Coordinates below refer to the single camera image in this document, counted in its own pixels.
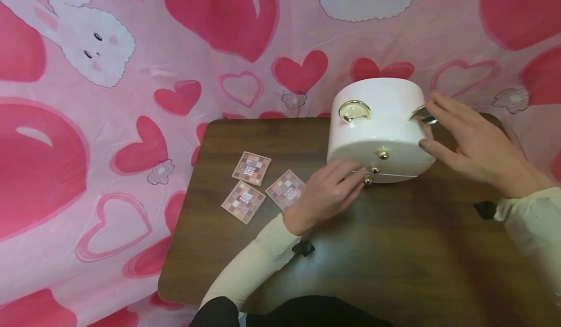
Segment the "pink backdrop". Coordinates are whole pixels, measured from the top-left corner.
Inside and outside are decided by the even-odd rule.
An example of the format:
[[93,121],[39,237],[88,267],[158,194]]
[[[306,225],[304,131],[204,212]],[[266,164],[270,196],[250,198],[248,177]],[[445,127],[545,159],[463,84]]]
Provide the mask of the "pink backdrop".
[[559,0],[0,0],[0,327],[180,327],[156,283],[207,123],[402,77],[561,180]]

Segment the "fingernail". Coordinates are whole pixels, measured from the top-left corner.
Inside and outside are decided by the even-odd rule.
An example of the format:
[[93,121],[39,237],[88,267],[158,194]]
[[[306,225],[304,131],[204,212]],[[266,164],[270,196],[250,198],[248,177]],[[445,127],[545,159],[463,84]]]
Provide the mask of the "fingernail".
[[427,149],[430,145],[430,141],[427,139],[422,139],[419,141],[419,147],[421,147],[422,149]]

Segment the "pink eyeshadow palette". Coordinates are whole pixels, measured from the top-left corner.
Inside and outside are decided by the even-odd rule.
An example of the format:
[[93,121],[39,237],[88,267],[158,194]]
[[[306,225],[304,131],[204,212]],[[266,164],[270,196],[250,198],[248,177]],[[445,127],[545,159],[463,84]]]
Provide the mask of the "pink eyeshadow palette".
[[240,181],[222,203],[222,208],[247,225],[263,201],[265,194]]
[[232,177],[255,186],[261,186],[265,172],[267,172],[270,164],[271,158],[245,151]]
[[274,184],[267,188],[266,192],[279,206],[280,211],[284,212],[300,198],[304,186],[306,184],[295,173],[288,170]]

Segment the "brown table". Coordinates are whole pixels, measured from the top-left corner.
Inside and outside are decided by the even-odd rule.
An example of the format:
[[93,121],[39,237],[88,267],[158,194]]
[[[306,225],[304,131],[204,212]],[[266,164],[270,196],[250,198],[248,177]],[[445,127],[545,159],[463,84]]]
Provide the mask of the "brown table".
[[[439,124],[433,132],[454,145]],[[279,213],[267,198],[244,225],[221,208],[244,150],[273,159],[258,187],[264,193],[289,168],[306,181],[324,166],[328,134],[329,118],[211,123],[159,280],[160,296],[198,305],[229,261]],[[243,310],[267,312],[290,298],[322,294],[396,326],[561,326],[502,225],[481,220],[472,207],[497,199],[490,187],[440,162],[417,179],[366,187],[346,213],[308,236],[315,252],[295,257]]]

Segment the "cream sleeve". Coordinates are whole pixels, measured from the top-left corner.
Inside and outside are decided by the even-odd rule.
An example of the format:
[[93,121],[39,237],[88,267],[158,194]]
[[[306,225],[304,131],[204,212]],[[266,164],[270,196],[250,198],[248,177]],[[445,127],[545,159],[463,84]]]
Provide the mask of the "cream sleeve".
[[222,270],[199,309],[216,297],[226,297],[239,311],[251,293],[292,259],[292,247],[300,238],[287,230],[279,214]]
[[495,220],[505,223],[510,238],[538,269],[561,312],[561,188],[505,199]]

